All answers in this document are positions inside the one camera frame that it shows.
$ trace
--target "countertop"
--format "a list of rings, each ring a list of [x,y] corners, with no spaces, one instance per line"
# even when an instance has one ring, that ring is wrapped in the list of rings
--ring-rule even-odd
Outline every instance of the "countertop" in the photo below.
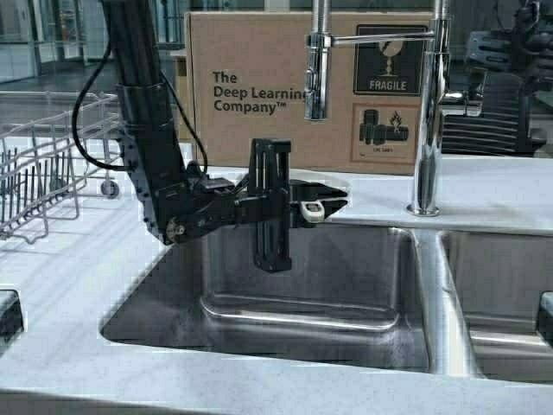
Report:
[[[404,212],[410,178],[325,173],[351,188],[334,220],[553,234],[552,161],[455,157],[444,159],[443,173],[435,219]],[[0,242],[0,290],[19,293],[26,328],[0,356],[0,412],[123,413],[133,404],[145,413],[505,415],[550,407],[550,386],[107,341],[100,328],[168,249],[146,232],[130,182],[119,182],[119,199],[81,199],[80,218],[56,221],[34,246]]]

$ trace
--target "cardboard box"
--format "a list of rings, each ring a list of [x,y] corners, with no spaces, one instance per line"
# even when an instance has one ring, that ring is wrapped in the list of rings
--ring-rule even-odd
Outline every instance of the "cardboard box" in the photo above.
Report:
[[[423,42],[333,48],[328,120],[303,119],[309,13],[187,16],[189,108],[210,164],[244,167],[253,138],[292,142],[291,166],[412,174]],[[430,13],[333,13],[335,35],[424,31]]]

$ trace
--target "dish rack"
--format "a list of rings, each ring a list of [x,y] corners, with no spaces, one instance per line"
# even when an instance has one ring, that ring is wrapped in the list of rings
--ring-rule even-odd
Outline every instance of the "dish rack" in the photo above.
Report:
[[[77,95],[0,92],[0,101],[8,103],[13,114],[37,108],[46,112],[46,117],[34,121],[2,124],[0,240],[21,238],[34,244],[48,236],[53,220],[79,218],[81,196],[118,196],[119,187],[110,172],[87,162],[74,144],[71,117]],[[88,93],[78,120],[79,138],[92,156],[105,163],[120,159],[116,95]],[[92,178],[103,180],[101,195],[85,193]]]

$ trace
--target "sink basin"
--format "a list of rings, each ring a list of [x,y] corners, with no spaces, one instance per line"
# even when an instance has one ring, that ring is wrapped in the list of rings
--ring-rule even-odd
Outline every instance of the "sink basin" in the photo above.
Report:
[[[451,233],[443,246],[482,373],[553,383],[553,348],[536,329],[553,291],[553,238]]]
[[[324,224],[290,233],[293,269],[251,260],[251,229],[173,246],[102,334],[113,342],[429,371],[410,233]]]

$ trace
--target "black chair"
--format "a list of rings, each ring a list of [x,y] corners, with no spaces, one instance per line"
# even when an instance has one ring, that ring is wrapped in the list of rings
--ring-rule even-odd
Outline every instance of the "black chair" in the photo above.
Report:
[[[465,81],[457,79],[455,83]],[[546,144],[547,133],[530,129],[531,97],[524,96],[521,89],[519,77],[489,73],[482,114],[477,118],[446,117],[442,153],[534,156]]]

